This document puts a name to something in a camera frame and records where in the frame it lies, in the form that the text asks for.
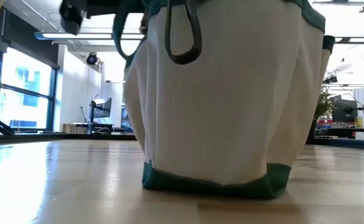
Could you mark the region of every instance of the window frame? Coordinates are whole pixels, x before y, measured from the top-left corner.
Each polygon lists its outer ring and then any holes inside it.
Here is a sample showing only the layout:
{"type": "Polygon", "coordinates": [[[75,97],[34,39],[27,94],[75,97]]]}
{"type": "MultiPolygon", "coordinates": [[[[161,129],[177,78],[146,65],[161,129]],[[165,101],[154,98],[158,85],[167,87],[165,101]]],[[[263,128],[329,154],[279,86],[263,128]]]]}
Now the window frame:
{"type": "MultiPolygon", "coordinates": [[[[4,53],[0,52],[0,75],[2,75],[2,66],[3,66],[3,55],[4,53]]],[[[18,93],[23,93],[30,96],[36,96],[45,98],[48,100],[48,109],[47,109],[47,117],[46,117],[46,128],[12,128],[14,130],[20,131],[53,131],[53,119],[54,119],[54,103],[55,103],[55,88],[56,88],[56,79],[57,79],[57,69],[50,66],[52,72],[50,74],[50,83],[49,83],[49,95],[44,95],[41,93],[37,93],[31,90],[26,90],[23,88],[11,86],[8,84],[2,84],[0,79],[0,96],[1,89],[12,90],[18,93]]]]}

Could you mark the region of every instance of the security camera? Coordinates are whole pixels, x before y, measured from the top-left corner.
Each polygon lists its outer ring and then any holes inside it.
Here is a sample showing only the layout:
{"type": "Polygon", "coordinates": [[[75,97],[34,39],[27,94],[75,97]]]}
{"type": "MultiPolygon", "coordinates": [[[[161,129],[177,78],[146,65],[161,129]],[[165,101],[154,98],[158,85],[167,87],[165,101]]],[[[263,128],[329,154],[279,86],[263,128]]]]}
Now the security camera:
{"type": "Polygon", "coordinates": [[[97,57],[97,52],[90,52],[89,56],[86,58],[88,65],[98,65],[101,60],[97,57]]]}

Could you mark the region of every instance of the potted plant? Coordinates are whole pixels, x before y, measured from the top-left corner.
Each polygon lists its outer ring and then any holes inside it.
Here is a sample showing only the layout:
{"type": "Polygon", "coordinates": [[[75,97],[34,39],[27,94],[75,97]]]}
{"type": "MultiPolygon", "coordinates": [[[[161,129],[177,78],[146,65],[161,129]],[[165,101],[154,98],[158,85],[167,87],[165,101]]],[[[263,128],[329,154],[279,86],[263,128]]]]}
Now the potted plant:
{"type": "Polygon", "coordinates": [[[326,88],[322,88],[317,102],[316,111],[314,112],[314,117],[312,120],[312,125],[310,127],[309,135],[306,139],[306,144],[312,144],[314,140],[315,129],[317,125],[317,120],[327,113],[331,113],[335,108],[335,99],[330,97],[330,93],[326,88]]]}

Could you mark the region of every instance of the computer monitor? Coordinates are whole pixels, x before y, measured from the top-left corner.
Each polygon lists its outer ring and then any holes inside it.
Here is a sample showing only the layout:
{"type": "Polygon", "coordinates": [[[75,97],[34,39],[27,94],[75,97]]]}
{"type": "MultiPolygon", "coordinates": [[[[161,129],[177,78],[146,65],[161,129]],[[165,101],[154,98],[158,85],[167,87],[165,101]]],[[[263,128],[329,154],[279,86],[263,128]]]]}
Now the computer monitor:
{"type": "Polygon", "coordinates": [[[335,109],[332,112],[334,122],[355,123],[357,118],[357,102],[343,100],[341,96],[335,97],[335,109]]]}
{"type": "Polygon", "coordinates": [[[111,98],[94,99],[90,102],[91,110],[89,117],[92,118],[109,118],[111,115],[111,98]]]}

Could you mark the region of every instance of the wooden table surface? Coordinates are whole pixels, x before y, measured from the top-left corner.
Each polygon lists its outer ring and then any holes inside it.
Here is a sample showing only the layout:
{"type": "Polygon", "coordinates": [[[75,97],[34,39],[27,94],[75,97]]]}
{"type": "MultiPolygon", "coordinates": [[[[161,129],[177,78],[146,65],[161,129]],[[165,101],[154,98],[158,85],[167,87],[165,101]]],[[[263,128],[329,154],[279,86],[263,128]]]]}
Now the wooden table surface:
{"type": "Polygon", "coordinates": [[[0,223],[364,223],[364,150],[307,146],[272,201],[144,190],[142,167],[134,141],[0,146],[0,223]]]}

